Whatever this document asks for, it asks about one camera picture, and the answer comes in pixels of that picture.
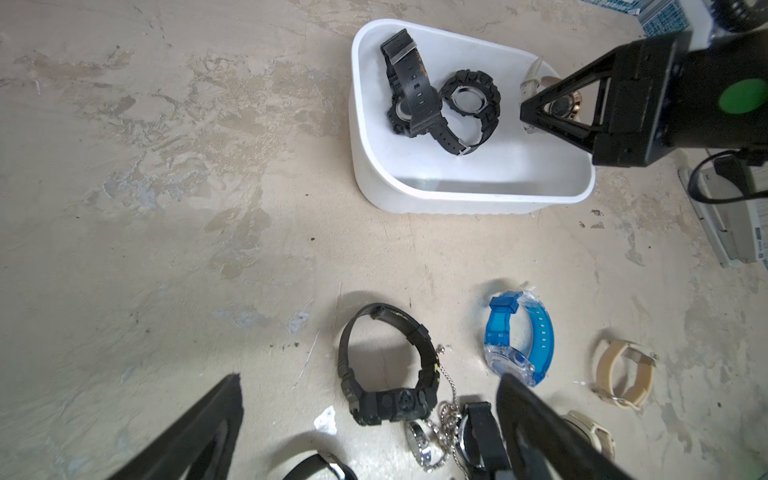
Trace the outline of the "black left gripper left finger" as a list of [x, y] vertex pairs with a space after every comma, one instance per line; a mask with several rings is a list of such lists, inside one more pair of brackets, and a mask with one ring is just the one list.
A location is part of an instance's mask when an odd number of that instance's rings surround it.
[[244, 417], [241, 377], [229, 374], [113, 479], [225, 479]]

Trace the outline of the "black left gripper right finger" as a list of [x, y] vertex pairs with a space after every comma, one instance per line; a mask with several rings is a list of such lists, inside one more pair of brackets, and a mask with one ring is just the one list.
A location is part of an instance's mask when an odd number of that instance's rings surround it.
[[517, 479], [627, 479], [517, 377], [501, 377], [497, 416]]

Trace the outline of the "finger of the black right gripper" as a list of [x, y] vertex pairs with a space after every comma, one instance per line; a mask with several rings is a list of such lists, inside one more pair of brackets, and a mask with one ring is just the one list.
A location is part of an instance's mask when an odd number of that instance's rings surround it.
[[[528, 133], [547, 133], [584, 150], [594, 158], [618, 155], [618, 134], [612, 132], [609, 108], [617, 62], [616, 49], [590, 62], [568, 77], [543, 75], [544, 59], [537, 56], [520, 83], [520, 121]], [[592, 120], [585, 123], [582, 90], [597, 86]]]

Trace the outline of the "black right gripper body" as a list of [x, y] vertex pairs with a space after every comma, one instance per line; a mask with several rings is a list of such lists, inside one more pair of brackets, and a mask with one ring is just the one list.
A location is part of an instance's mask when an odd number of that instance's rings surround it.
[[670, 115], [690, 44], [689, 32], [672, 33], [618, 46], [590, 63], [605, 88], [595, 108], [602, 117], [593, 122], [595, 166], [647, 167], [688, 146], [674, 137], [681, 129]]

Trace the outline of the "black rugged sports watch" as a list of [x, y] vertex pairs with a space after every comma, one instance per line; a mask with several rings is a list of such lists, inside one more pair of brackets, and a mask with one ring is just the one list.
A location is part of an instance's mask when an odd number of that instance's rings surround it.
[[442, 86], [439, 96], [455, 113], [480, 122], [480, 139], [468, 143], [441, 117], [430, 134], [445, 151], [455, 156], [468, 155], [490, 139], [499, 125], [501, 110], [501, 94], [490, 75], [480, 70], [458, 70]]

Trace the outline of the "beige strap slim watch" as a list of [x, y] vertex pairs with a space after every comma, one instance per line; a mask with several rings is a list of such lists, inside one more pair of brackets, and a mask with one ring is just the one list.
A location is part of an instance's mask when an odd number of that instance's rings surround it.
[[650, 348], [609, 340], [597, 361], [593, 390], [608, 404], [641, 410], [651, 394], [658, 360]]

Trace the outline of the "black chunky digital watch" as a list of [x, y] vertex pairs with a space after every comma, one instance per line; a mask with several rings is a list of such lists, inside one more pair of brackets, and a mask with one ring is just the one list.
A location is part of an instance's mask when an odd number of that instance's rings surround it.
[[387, 117], [393, 131], [409, 138], [440, 133], [447, 125], [441, 113], [442, 101], [408, 31], [400, 30], [382, 43], [380, 50], [392, 92]]

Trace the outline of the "black round digital watch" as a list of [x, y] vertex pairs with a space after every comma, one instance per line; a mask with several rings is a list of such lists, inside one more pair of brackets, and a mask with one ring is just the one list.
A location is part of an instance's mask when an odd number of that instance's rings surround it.
[[[351, 345], [353, 327], [365, 317], [397, 330], [404, 342], [393, 345], [369, 340]], [[368, 304], [341, 333], [337, 366], [341, 391], [361, 426], [427, 419], [437, 405], [439, 368], [427, 328], [395, 306]]]

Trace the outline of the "small black strap watch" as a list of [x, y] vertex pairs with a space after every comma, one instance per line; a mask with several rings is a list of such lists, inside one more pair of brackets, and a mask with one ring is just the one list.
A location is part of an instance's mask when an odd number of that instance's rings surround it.
[[284, 480], [308, 480], [321, 471], [331, 472], [340, 480], [357, 480], [356, 473], [335, 455], [328, 452], [318, 451], [296, 466], [294, 466], [284, 477]]

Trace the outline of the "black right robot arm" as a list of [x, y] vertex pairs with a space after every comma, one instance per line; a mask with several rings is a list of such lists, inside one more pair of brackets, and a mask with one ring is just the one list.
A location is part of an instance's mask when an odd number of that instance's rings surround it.
[[522, 102], [521, 121], [578, 147], [596, 166], [647, 167], [677, 148], [711, 148], [739, 172], [738, 201], [764, 199], [767, 4], [715, 1], [727, 31], [703, 48], [689, 31], [636, 40]]

